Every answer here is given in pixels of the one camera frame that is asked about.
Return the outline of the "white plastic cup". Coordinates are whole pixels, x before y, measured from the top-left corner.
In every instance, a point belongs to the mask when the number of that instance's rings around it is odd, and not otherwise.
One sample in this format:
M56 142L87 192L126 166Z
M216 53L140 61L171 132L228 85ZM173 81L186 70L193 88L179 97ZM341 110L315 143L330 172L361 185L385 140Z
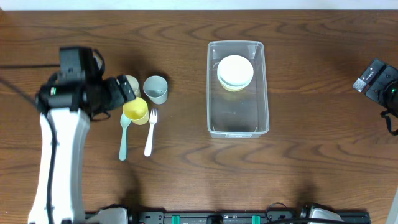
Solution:
M141 91L140 91L140 88L139 88L138 80L134 76L131 76L131 75L127 75L126 78L127 78L128 82L129 82L132 90L134 91L135 96L136 97L140 97L141 96Z

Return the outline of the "yellow plastic cup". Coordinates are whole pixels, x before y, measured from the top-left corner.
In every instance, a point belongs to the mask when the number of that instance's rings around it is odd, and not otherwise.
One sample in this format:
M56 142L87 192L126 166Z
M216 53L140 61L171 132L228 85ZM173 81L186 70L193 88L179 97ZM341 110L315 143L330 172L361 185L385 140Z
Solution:
M144 125L149 120L149 109L146 101L140 97L123 105L123 114L136 125Z

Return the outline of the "yellow plastic bowl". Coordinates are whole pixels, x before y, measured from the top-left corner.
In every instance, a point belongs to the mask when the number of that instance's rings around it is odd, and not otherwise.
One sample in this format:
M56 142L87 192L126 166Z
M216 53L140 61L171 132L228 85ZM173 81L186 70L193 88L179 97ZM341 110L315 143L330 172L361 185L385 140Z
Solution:
M231 86L231 85L225 83L223 80L219 80L219 82L220 82L221 86L225 90L228 90L228 91L231 91L231 92L241 91L242 89L246 88L250 84L249 82L246 82L246 83L244 83L243 85L240 85L240 86Z

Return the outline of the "white plastic bowl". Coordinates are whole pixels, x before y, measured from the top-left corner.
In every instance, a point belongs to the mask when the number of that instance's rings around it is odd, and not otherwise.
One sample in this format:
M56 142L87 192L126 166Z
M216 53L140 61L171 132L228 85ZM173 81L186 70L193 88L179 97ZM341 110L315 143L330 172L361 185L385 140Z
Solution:
M217 68L217 77L231 86L240 86L251 82L254 76L254 67L251 62L240 55L230 55L220 61Z

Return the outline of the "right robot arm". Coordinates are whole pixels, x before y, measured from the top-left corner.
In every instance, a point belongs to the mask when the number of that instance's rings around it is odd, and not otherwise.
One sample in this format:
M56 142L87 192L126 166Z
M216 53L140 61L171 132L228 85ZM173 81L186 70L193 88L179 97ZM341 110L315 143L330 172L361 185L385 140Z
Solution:
M353 88L370 100L385 108L380 113L385 119L388 132L397 136L392 128L392 117L397 117L397 69L382 60L375 59L363 74L355 81ZM335 212L321 205L303 207L299 223L370 223L366 212Z

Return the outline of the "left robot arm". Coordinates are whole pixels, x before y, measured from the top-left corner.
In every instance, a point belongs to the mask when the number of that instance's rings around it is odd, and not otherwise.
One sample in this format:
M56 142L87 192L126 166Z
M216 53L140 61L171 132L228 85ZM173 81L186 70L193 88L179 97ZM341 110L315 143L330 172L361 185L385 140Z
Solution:
M125 75L104 79L105 61L90 47L62 47L60 70L35 96L42 154L29 223L84 223L83 150L99 114L137 98Z

